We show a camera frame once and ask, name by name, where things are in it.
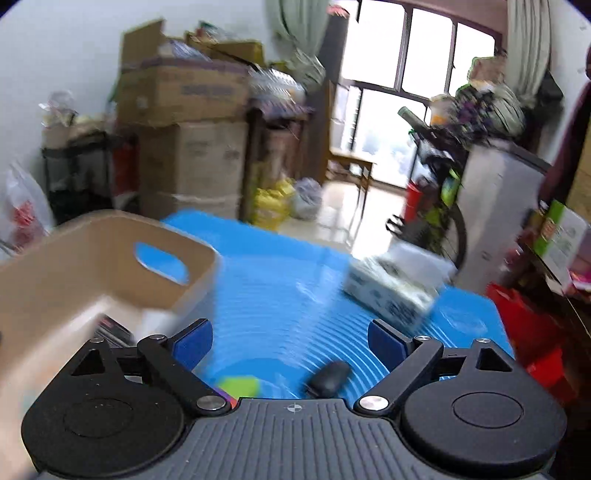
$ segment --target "window frame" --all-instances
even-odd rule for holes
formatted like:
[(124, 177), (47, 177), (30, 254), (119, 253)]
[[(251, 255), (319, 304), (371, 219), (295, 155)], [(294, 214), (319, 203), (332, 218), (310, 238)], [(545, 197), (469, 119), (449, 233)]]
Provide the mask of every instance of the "window frame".
[[(355, 139), (357, 134), (357, 124), (359, 119), (359, 114), (361, 111), (361, 103), (363, 101), (363, 91), (364, 90), (374, 90), (376, 92), (387, 93), (389, 95), (395, 95), (402, 98), (406, 98), (408, 100), (414, 100), (416, 102), (420, 102), (425, 106), (425, 112), (429, 107), (429, 99), (423, 97), (421, 95), (416, 95), (414, 93), (407, 92), (402, 88), (402, 80), (404, 78), (404, 70), (406, 68), (406, 63), (408, 59), (408, 45), (410, 43), (410, 34), (411, 34), (411, 27), (413, 24), (413, 11), (415, 9), (423, 10), (425, 12), (429, 12), (436, 15), (441, 15), (442, 17), (449, 18), (452, 21), (452, 40), (450, 42), (450, 49), (449, 49), (449, 58), (447, 61), (447, 73), (446, 73), (446, 82), (444, 92), (449, 93), (449, 87), (452, 81), (452, 73), (453, 73), (453, 59), (456, 54), (456, 41), (457, 41), (457, 26), (458, 24), (465, 25), (470, 28), (474, 28), (475, 30), (481, 31), (487, 35), (490, 35), (495, 40), (495, 54), (498, 54), (501, 51), (502, 39), (503, 36), (501, 33), (492, 30), (491, 28), (484, 27), (483, 25), (477, 24), (475, 22), (471, 22), (464, 18), (458, 17), (457, 15), (449, 15), (447, 13), (438, 11), (434, 8), (424, 7), (421, 5), (415, 5), (408, 2), (401, 2), (398, 0), (376, 0), (379, 2), (385, 2), (389, 4), (397, 4), (401, 5), (404, 8), (404, 28), (402, 30), (402, 39), (400, 41), (400, 51), (398, 52), (398, 65), (396, 68), (396, 77), (394, 80), (393, 87), (385, 87), (383, 85), (377, 85), (376, 83), (370, 82), (361, 82), (360, 80), (352, 80), (347, 79), (346, 83), (350, 87), (356, 87), (360, 90), (359, 92), (359, 99), (357, 102), (357, 109), (356, 115), (353, 120), (353, 132), (351, 135), (351, 140), (349, 143), (349, 149), (351, 151), (355, 148)], [(355, 15), (355, 21), (359, 23), (359, 18), (361, 15), (361, 9), (363, 8), (363, 0), (357, 0), (358, 7), (357, 13)]]

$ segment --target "white tissue paper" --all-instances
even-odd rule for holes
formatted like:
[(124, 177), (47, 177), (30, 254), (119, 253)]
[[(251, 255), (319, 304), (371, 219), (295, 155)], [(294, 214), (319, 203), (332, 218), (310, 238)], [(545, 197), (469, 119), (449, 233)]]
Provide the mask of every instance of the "white tissue paper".
[(455, 274), (453, 263), (406, 242), (374, 257), (354, 259), (343, 291), (409, 335), (418, 332), (438, 296)]

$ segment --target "black computer mouse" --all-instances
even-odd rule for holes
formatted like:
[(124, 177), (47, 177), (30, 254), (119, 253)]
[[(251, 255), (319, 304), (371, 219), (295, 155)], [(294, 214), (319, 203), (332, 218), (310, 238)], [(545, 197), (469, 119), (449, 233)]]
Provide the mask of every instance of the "black computer mouse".
[(351, 375), (351, 366), (343, 360), (327, 363), (304, 384), (312, 398), (335, 398)]

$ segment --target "blue table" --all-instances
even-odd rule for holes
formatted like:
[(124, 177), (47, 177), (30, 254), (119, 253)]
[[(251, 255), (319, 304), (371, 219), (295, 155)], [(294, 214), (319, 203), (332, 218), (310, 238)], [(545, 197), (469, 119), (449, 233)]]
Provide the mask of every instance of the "blue table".
[[(375, 314), (340, 290), (348, 255), (193, 210), (164, 223), (207, 242), (223, 258), (204, 381), (253, 375), (264, 397), (300, 398), (311, 372), (342, 359), (354, 371), (343, 394), (352, 404), (388, 373), (367, 346)], [(141, 250), (139, 257), (183, 277), (183, 265), (167, 254)], [(488, 337), (512, 353), (494, 304), (455, 288), (443, 292), (421, 333), (455, 347)]]

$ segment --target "silver pivot bolt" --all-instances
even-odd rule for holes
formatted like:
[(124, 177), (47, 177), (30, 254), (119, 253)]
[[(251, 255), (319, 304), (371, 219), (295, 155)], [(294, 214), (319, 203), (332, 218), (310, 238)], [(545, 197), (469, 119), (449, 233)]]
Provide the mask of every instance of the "silver pivot bolt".
[(379, 397), (378, 395), (368, 395), (367, 397), (363, 397), (359, 400), (359, 406), (363, 407), (365, 410), (370, 411), (380, 411), (385, 409), (390, 402), (383, 397)]
[(226, 400), (217, 395), (206, 395), (197, 400), (197, 406), (202, 410), (216, 411), (226, 406)]

